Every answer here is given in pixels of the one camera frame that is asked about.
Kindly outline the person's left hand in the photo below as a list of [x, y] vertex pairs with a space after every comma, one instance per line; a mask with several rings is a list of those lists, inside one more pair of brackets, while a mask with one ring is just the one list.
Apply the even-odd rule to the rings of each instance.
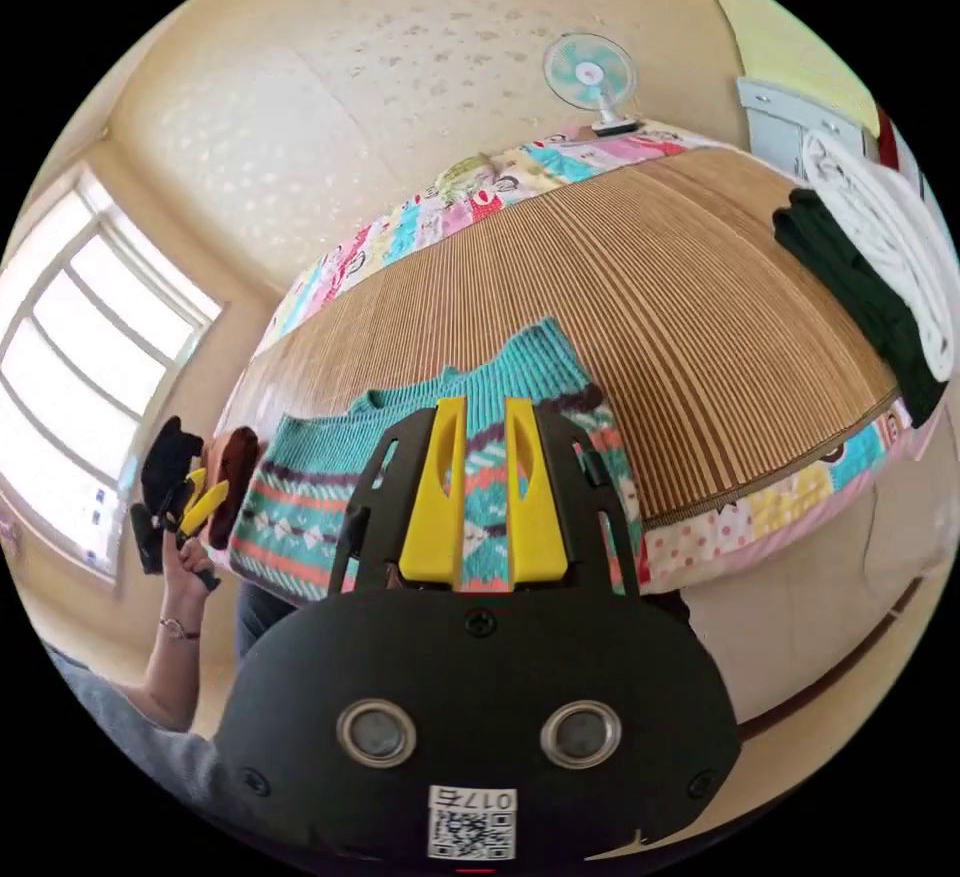
[[180, 546], [175, 532], [165, 531], [162, 543], [164, 596], [162, 616], [176, 620], [185, 630], [201, 629], [205, 604], [211, 591], [200, 578], [213, 572], [213, 562], [204, 546], [195, 538]]

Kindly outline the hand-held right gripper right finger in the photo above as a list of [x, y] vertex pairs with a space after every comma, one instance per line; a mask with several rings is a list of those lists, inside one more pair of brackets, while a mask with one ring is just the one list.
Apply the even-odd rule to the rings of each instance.
[[504, 423], [510, 585], [559, 583], [567, 572], [567, 556], [532, 402], [508, 398]]

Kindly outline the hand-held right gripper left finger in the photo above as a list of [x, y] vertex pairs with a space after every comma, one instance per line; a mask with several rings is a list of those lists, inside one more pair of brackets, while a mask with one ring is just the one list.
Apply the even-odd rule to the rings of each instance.
[[400, 553], [407, 584], [456, 588], [461, 581], [465, 527], [467, 398], [434, 408], [423, 467]]

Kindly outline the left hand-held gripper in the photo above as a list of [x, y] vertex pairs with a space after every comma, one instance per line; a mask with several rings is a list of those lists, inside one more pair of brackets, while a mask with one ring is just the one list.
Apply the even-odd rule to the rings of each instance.
[[202, 454], [203, 440], [184, 431], [177, 416], [162, 425], [147, 451], [140, 475], [140, 564], [148, 576], [163, 573], [166, 530], [181, 546], [200, 535], [227, 499], [229, 482], [212, 480], [207, 467], [195, 464]]

